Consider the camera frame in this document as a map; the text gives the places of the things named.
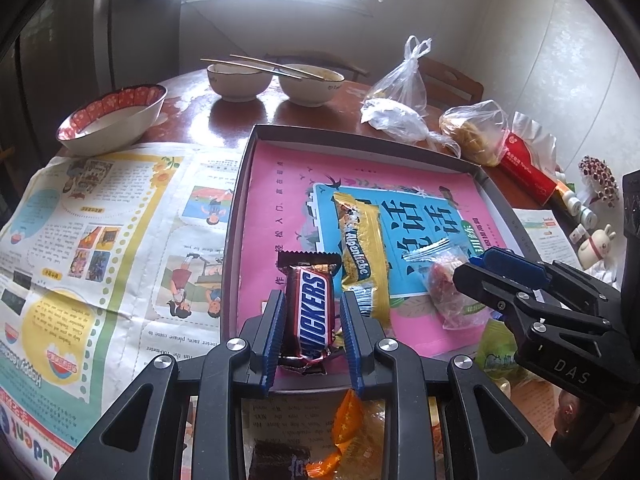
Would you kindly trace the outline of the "person right hand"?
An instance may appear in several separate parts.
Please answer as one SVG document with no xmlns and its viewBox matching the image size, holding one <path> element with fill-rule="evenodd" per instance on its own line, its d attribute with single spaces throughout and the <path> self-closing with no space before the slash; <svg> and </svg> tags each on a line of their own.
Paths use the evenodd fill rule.
<svg viewBox="0 0 640 480">
<path fill-rule="evenodd" d="M 632 403 L 623 403 L 617 411 L 609 412 L 564 390 L 558 401 L 551 447 L 566 462 L 593 456 L 608 441 L 613 441 L 616 452 L 639 417 L 639 408 Z"/>
</svg>

